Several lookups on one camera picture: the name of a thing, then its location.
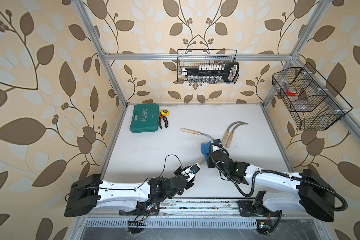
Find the blue grey microfiber rag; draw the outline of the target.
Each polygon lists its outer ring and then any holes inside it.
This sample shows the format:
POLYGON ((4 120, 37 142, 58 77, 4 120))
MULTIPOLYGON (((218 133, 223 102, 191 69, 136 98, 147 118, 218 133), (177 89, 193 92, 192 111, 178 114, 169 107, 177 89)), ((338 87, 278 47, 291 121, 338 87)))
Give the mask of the blue grey microfiber rag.
POLYGON ((201 153, 205 157, 206 162, 209 161, 210 155, 209 153, 214 151, 214 147, 210 147, 213 141, 209 141, 208 143, 201 144, 201 153))

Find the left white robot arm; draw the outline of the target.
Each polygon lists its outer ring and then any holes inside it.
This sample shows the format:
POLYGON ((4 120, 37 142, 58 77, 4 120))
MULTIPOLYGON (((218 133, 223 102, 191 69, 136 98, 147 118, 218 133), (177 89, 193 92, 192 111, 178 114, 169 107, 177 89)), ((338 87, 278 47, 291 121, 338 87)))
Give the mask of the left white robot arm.
POLYGON ((121 184, 101 180, 99 174, 90 175, 71 185, 66 196, 65 217, 79 217, 92 209, 116 209, 126 213, 137 210, 149 211, 159 203, 181 196, 184 190, 191 188, 199 164, 185 169, 179 167, 172 178, 147 178, 143 183, 121 184))

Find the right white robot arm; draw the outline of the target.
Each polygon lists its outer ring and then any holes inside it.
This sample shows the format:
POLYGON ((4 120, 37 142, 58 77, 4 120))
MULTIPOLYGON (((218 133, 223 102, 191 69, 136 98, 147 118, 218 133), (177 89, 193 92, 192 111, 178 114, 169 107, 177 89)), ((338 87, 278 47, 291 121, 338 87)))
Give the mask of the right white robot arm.
POLYGON ((263 212, 306 212, 333 222, 336 212, 348 209, 348 202, 311 170, 285 173, 266 170, 245 162, 234 162, 222 146, 212 143, 208 160, 245 198, 256 195, 253 210, 263 212))

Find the green plastic tool case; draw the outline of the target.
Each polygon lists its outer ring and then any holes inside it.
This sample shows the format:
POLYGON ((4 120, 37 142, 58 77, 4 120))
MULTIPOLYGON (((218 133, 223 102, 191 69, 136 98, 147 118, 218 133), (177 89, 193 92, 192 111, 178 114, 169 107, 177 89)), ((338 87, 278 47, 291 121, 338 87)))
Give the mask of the green plastic tool case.
POLYGON ((158 104, 139 104, 134 106, 130 131, 132 133, 156 132, 159 128, 158 104))

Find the yellow tape measure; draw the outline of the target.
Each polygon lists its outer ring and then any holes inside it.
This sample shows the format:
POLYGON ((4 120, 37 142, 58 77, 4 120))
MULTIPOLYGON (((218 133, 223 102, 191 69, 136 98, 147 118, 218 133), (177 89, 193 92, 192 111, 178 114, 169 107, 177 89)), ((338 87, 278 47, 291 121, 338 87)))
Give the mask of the yellow tape measure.
POLYGON ((169 111, 168 111, 167 109, 163 109, 163 110, 161 111, 161 114, 162 114, 162 116, 164 116, 164 117, 168 117, 168 116, 169 116, 169 111))

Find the red item in basket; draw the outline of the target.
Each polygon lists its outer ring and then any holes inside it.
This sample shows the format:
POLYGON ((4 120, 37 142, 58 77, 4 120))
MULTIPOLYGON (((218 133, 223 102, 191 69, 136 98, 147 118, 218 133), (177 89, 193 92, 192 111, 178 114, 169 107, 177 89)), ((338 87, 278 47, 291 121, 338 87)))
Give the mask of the red item in basket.
POLYGON ((289 97, 296 96, 297 93, 298 93, 298 91, 295 88, 288 88, 286 90, 286 95, 289 96, 289 97))

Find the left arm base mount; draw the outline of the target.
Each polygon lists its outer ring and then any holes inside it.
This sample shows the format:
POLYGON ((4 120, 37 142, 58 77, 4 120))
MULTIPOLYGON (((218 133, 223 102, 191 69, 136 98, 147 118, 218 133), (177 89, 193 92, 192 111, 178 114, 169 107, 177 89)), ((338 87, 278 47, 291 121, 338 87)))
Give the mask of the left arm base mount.
POLYGON ((160 211, 160 203, 153 203, 151 201, 146 201, 144 203, 137 202, 135 205, 136 209, 133 211, 125 212, 119 210, 120 216, 137 216, 139 214, 147 214, 150 212, 150 216, 157 216, 160 211))

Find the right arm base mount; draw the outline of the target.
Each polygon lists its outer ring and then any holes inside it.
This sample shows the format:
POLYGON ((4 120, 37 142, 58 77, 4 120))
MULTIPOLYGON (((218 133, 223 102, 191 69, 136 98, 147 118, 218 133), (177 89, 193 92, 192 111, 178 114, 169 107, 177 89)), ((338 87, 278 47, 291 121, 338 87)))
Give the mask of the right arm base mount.
POLYGON ((270 211, 264 206, 263 198, 267 192, 259 191, 254 200, 238 201, 241 217, 278 217, 280 211, 270 211))

